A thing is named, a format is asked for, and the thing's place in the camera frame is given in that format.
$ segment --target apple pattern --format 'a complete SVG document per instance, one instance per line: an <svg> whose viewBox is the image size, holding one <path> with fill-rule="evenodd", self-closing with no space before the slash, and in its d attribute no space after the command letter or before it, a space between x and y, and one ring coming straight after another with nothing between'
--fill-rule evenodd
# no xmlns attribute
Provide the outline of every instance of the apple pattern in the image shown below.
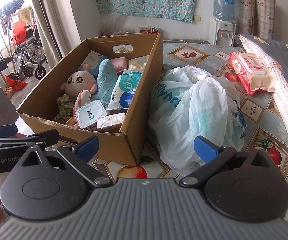
<svg viewBox="0 0 288 240"><path fill-rule="evenodd" d="M140 164L146 162L153 162L155 161L152 157L142 155L140 158ZM134 179L147 179L147 172L145 169L138 165L138 166L125 166L120 169L117 175L118 178L134 178Z"/></svg>

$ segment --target cardboard box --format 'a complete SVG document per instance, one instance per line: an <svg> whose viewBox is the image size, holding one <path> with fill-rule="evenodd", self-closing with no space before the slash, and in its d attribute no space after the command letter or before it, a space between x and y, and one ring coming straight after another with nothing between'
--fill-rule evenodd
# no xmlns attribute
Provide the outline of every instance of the cardboard box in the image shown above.
<svg viewBox="0 0 288 240"><path fill-rule="evenodd" d="M113 46L130 44L131 53L115 53ZM56 99L63 95L60 86L77 71L91 50L108 56L109 59L126 57L128 60L150 55L136 88L120 133L78 130L53 122L58 113ZM160 79L163 66L163 44L160 33L107 36L82 41L66 55L28 94L17 111L35 132L57 129L62 144L76 144L92 135L100 140L96 158L125 165L137 165L143 150L147 131L151 90Z"/></svg>

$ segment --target blue gripper pad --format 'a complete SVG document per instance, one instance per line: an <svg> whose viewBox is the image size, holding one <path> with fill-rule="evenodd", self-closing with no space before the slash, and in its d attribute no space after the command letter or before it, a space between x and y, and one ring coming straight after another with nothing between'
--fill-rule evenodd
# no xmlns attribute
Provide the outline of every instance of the blue gripper pad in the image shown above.
<svg viewBox="0 0 288 240"><path fill-rule="evenodd" d="M204 161L204 163L210 162L223 150L217 145L208 141L203 136L196 136L194 140L194 151Z"/></svg>
<svg viewBox="0 0 288 240"><path fill-rule="evenodd" d="M100 141L97 136L91 136L73 147L72 152L85 162L89 162L99 151Z"/></svg>

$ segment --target wheelchair armrest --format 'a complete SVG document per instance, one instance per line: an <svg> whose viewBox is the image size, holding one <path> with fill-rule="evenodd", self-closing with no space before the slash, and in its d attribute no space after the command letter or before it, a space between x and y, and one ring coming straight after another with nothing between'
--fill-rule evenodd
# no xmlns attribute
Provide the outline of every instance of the wheelchair armrest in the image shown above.
<svg viewBox="0 0 288 240"><path fill-rule="evenodd" d="M3 57L0 59L0 62L6 62L6 63L10 63L13 60L13 57L9 56L9 57Z"/></svg>

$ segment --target box handle hole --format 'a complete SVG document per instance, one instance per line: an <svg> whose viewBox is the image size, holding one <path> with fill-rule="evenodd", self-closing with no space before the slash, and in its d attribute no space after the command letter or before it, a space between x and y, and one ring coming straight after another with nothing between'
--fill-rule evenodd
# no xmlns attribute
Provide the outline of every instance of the box handle hole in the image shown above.
<svg viewBox="0 0 288 240"><path fill-rule="evenodd" d="M116 45L113 47L115 53L131 53L133 51L133 46L129 44Z"/></svg>

